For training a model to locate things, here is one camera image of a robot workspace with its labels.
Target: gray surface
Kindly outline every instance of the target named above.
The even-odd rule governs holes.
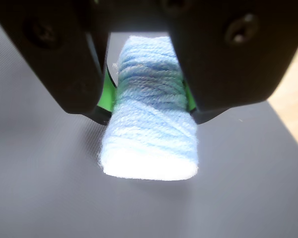
[[[298,238],[298,146],[268,103],[199,126],[186,181],[104,175],[103,129],[64,113],[0,30],[0,238]]]

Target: wooden surface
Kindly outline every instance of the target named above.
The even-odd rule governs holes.
[[[268,101],[298,142],[298,50],[282,82]]]

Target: green object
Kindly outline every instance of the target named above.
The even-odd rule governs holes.
[[[187,99],[188,99],[188,111],[190,112],[196,108],[196,105],[195,105],[195,101],[193,99],[193,96],[192,96],[192,93],[190,91],[188,84],[185,83],[184,87],[185,87],[185,92],[186,92]]]
[[[196,105],[192,96],[192,93],[190,91],[190,88],[187,83],[184,83],[186,96],[188,99],[188,111],[192,111],[195,109]],[[116,87],[114,85],[114,82],[111,79],[111,76],[109,74],[109,71],[106,70],[105,73],[105,79],[104,79],[104,85],[103,85],[103,92],[100,96],[100,99],[98,101],[98,106],[109,111],[113,112],[113,107],[115,104],[116,99]]]
[[[103,92],[98,101],[98,106],[109,111],[113,112],[113,107],[116,99],[116,87],[110,77],[108,70],[105,73]]]

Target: screw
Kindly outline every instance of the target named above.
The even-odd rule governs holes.
[[[231,22],[226,30],[224,39],[231,46],[239,46],[252,39],[258,29],[259,21],[257,16],[248,13]]]
[[[59,38],[50,24],[37,19],[28,20],[24,31],[28,39],[39,47],[54,49],[59,46]]]

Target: yarn bundle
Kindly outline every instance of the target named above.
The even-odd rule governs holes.
[[[197,125],[169,37],[132,36],[118,61],[117,97],[100,165],[111,176],[182,180],[198,170]]]

